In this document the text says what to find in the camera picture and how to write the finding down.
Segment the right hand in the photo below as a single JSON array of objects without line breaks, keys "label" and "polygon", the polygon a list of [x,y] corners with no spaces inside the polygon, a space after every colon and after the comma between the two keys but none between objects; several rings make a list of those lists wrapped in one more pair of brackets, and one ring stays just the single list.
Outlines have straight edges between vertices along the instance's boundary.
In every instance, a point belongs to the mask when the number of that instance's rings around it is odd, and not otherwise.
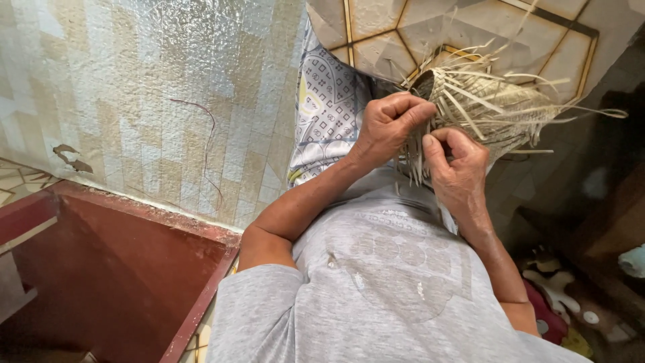
[{"label": "right hand", "polygon": [[[454,160],[448,162],[444,145]],[[487,220],[484,184],[488,149],[455,127],[437,129],[423,136],[423,152],[430,169],[432,186],[457,223]]]}]

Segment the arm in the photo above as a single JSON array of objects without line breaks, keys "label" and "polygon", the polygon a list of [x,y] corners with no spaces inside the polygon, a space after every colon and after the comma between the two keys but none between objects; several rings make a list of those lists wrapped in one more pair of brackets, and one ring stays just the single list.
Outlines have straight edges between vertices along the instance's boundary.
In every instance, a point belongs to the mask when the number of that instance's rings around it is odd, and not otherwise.
[{"label": "arm", "polygon": [[[447,145],[454,160],[447,162]],[[540,336],[535,312],[511,256],[497,238],[484,196],[488,149],[461,129],[444,128],[423,138],[432,185],[440,200],[457,220],[463,237],[482,260],[493,294],[514,329]]]},{"label": "arm", "polygon": [[246,228],[238,270],[263,264],[295,267],[292,243],[312,220],[354,182],[391,159],[410,130],[435,111],[435,105],[409,92],[369,102],[359,138],[349,154],[314,179],[284,193]]}]

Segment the person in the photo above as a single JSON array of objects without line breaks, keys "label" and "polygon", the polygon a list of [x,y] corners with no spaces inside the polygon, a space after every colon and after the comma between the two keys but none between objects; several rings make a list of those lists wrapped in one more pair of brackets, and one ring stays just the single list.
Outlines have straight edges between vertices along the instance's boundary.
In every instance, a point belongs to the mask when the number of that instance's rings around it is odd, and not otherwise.
[{"label": "person", "polygon": [[[539,337],[486,210],[488,150],[463,130],[434,130],[422,139],[434,193],[410,185],[386,164],[435,105],[408,92],[367,101],[364,78],[307,31],[292,188],[244,231],[206,361],[588,362]],[[329,69],[345,95],[316,86]],[[335,110],[349,116],[325,117]],[[341,137],[314,132],[325,127]],[[443,227],[437,199],[463,238]]]}]

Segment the light blue object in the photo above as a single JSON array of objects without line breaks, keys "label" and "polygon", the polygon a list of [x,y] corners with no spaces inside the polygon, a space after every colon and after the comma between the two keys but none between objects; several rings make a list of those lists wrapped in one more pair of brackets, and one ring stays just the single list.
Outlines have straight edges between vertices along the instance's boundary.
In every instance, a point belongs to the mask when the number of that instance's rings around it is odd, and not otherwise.
[{"label": "light blue object", "polygon": [[618,257],[618,266],[627,275],[645,278],[645,244],[620,255]]}]

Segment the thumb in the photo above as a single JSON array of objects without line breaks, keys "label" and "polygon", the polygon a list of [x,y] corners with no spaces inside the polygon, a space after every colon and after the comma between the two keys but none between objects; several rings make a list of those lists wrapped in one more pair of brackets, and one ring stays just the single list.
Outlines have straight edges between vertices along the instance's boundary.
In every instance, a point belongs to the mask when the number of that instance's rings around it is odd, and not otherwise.
[{"label": "thumb", "polygon": [[445,172],[450,168],[450,166],[448,166],[448,160],[446,160],[446,154],[441,146],[441,142],[439,142],[436,137],[431,134],[424,135],[422,144],[423,154],[426,156],[426,162],[430,168],[431,175],[436,172]]},{"label": "thumb", "polygon": [[416,126],[427,121],[435,113],[437,113],[437,107],[434,103],[423,102],[408,109],[397,119],[397,122],[403,127],[403,129],[405,129],[405,131],[410,132]]}]

